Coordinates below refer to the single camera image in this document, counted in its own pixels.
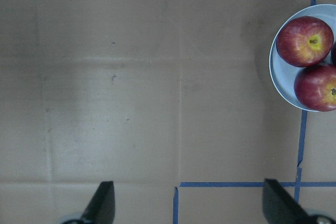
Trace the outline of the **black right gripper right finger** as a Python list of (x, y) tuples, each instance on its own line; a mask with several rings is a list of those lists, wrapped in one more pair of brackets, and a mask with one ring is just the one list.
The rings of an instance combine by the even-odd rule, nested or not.
[(262, 189), (262, 209), (268, 223), (318, 223), (289, 195), (276, 179), (265, 179)]

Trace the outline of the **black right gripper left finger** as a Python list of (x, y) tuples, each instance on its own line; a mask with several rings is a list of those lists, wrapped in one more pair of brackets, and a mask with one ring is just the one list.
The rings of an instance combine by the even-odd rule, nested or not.
[(113, 181), (101, 182), (79, 219), (79, 223), (112, 224), (115, 217)]

